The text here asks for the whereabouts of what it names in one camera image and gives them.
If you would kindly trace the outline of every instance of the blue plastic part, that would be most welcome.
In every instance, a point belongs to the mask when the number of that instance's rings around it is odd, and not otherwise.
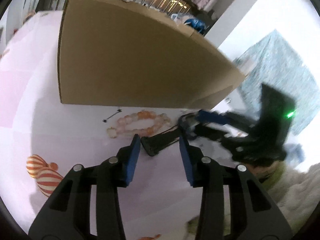
[[[125,181],[127,183],[127,186],[129,186],[130,182],[133,179],[134,171],[136,169],[136,165],[137,165],[137,161],[140,153],[140,137],[138,135],[134,136],[131,146],[133,146],[133,148],[127,164],[127,178]]]
[[[196,119],[200,123],[212,122],[212,123],[217,123],[217,124],[221,124],[221,125],[225,125],[225,124],[230,123],[229,119],[224,117],[223,115],[217,114],[217,113],[207,112],[204,110],[200,110],[198,112]]]
[[[184,22],[185,25],[189,25],[193,29],[195,29],[197,32],[203,34],[203,32],[206,30],[207,26],[205,23],[197,18],[191,18]]]
[[[184,166],[184,171],[187,176],[187,181],[193,187],[194,177],[193,177],[193,171],[192,171],[192,164],[190,161],[190,157],[189,157],[186,143],[182,137],[180,137],[180,139],[179,139],[179,147],[180,147],[181,158],[182,158],[182,162],[183,162],[183,166]]]

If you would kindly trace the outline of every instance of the blue gripper pad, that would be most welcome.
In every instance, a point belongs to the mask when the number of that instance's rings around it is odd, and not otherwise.
[[[127,187],[133,179],[140,153],[140,137],[136,134],[129,146],[122,147],[117,153],[118,163],[113,169],[113,179],[117,187]]]
[[[180,147],[180,153],[181,158],[184,166],[184,171],[187,176],[187,181],[190,183],[191,186],[194,185],[194,177],[193,177],[193,171],[192,171],[192,164],[190,161],[189,153],[187,150],[187,147],[189,146],[189,143],[186,142],[181,136],[179,139],[179,147]]]
[[[135,135],[131,142],[130,147],[132,147],[131,154],[129,156],[129,160],[127,163],[127,178],[126,183],[127,186],[133,179],[134,171],[136,169],[139,153],[140,153],[140,137],[139,135]]]
[[[207,112],[204,110],[200,110],[198,112],[196,119],[200,123],[212,122],[212,123],[217,123],[220,125],[225,125],[225,124],[229,123],[229,119],[224,117],[223,115],[217,114],[217,113],[212,113],[212,112]]]

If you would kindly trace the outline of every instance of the orange object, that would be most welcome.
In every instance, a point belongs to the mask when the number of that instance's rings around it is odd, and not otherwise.
[[[142,112],[143,112],[143,118],[144,119],[149,119],[151,117],[149,111],[142,111]]]
[[[41,168],[36,177],[40,191],[47,197],[50,197],[62,180],[63,177],[59,173],[48,167]]]
[[[152,127],[147,128],[147,134],[148,134],[148,136],[153,134],[153,128]]]
[[[155,119],[157,117],[157,114],[154,111],[149,112],[150,118]]]
[[[27,158],[27,171],[32,178],[36,178],[39,170],[44,167],[49,167],[54,171],[58,170],[56,163],[46,163],[46,161],[37,154],[33,154]]]
[[[139,120],[144,118],[144,112],[137,112],[137,115]]]
[[[154,237],[142,237],[139,238],[138,240],[155,240],[158,239],[161,235],[155,235]]]

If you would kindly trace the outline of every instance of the orange bead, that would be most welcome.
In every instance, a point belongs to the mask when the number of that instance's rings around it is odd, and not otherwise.
[[[144,119],[149,119],[150,118],[150,112],[149,111],[143,111],[143,117],[144,117]]]
[[[141,120],[144,118],[144,112],[137,112],[138,120]]]
[[[56,163],[50,163],[49,164],[49,168],[53,169],[54,171],[57,171],[59,167],[58,167],[58,165]]]
[[[140,137],[147,136],[147,130],[146,129],[140,129],[139,136]]]
[[[153,134],[153,129],[151,127],[147,128],[147,135],[152,135]]]
[[[149,113],[150,113],[150,118],[151,118],[151,119],[155,119],[155,118],[157,117],[156,112],[151,111],[151,112],[149,112]]]

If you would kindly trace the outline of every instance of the black clamp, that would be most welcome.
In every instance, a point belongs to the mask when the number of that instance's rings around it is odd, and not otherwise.
[[[283,144],[292,124],[295,101],[287,95],[262,85],[261,115],[254,120],[241,114],[226,112],[206,112],[183,115],[176,129],[152,137],[142,137],[141,142],[150,156],[159,154],[161,150],[177,142],[179,135],[184,134],[188,140],[198,136],[220,142],[229,150],[232,159],[255,166],[270,166],[274,161],[283,161],[286,151]],[[246,137],[225,137],[225,130],[207,126],[209,123],[228,124],[248,135]]]
[[[196,240],[289,240],[291,228],[277,205],[244,165],[235,169],[205,157],[180,137],[187,180],[203,187]],[[229,186],[231,234],[224,233],[223,185]]]
[[[73,166],[41,208],[28,235],[33,240],[125,240],[117,187],[132,181],[140,152],[135,135],[130,146],[98,166]],[[90,234],[91,185],[97,185],[97,236]]]

